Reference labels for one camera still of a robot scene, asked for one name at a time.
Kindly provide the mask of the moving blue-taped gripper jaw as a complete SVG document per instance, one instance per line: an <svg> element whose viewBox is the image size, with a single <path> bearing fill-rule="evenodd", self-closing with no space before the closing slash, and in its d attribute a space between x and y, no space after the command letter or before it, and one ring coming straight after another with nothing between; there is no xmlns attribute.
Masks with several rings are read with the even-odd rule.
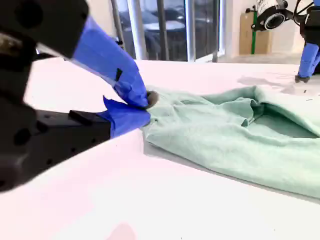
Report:
<svg viewBox="0 0 320 240"><path fill-rule="evenodd" d="M311 72L312 70L311 60L312 60L313 52L316 49L316 47L319 47L319 46L312 43L306 43L304 45L301 59L300 59L298 73L295 76L296 83L299 83L299 82L307 83L309 79L313 76Z"/></svg>
<svg viewBox="0 0 320 240"><path fill-rule="evenodd" d="M37 45L99 76L131 106L150 108L158 101L133 58L94 21L84 0L1 1L0 67L29 69Z"/></svg>

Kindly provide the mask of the fixed blue-taped gripper jaw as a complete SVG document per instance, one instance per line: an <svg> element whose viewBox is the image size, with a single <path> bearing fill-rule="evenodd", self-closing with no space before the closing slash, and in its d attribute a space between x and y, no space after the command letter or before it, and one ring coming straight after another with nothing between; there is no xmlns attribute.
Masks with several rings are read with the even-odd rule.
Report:
<svg viewBox="0 0 320 240"><path fill-rule="evenodd" d="M150 121L141 108L104 98L106 110L68 113L37 111L34 134L34 172L40 174L61 162Z"/></svg>
<svg viewBox="0 0 320 240"><path fill-rule="evenodd" d="M311 73L312 75L320 74L320 48L316 47L311 58Z"/></svg>

